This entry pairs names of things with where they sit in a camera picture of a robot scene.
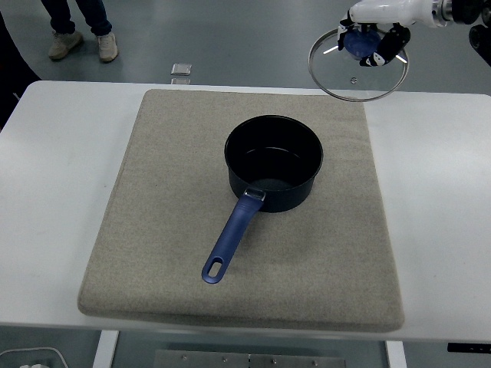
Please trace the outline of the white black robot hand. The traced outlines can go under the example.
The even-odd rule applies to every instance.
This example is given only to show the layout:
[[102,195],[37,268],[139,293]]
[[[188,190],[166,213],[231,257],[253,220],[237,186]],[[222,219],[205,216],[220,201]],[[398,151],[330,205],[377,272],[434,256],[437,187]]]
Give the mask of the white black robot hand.
[[391,62],[410,40],[408,27],[420,22],[430,28],[447,22],[438,1],[361,1],[351,6],[338,26],[338,49],[345,48],[346,35],[362,25],[393,27],[380,41],[376,51],[360,59],[363,67],[378,67]]

